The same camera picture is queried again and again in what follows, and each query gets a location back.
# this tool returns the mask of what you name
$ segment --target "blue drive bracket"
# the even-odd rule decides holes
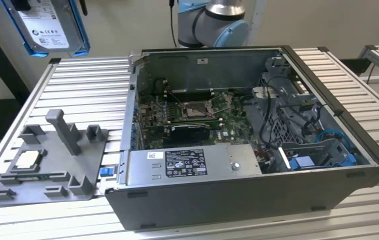
[[[31,56],[45,58],[53,52],[74,57],[90,54],[90,39],[75,0],[27,0],[25,7],[14,0],[0,2]]]

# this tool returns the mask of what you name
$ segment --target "white label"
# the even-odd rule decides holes
[[[165,152],[162,151],[153,151],[147,154],[147,159],[163,159],[165,158]]]
[[[70,48],[51,0],[29,0],[30,11],[19,11],[33,40],[47,49]]]
[[[210,59],[209,58],[199,58],[197,60],[197,64],[209,64],[210,63]]]

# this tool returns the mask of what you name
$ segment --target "blue latch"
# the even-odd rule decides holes
[[[115,175],[114,167],[102,167],[101,168],[101,176],[102,177],[113,177]]]

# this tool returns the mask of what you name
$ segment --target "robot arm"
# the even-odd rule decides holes
[[[186,48],[242,46],[250,33],[245,13],[242,0],[181,0],[179,44]]]

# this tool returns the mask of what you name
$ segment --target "power supply label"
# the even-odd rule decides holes
[[[166,152],[166,175],[170,178],[209,174],[203,149]]]

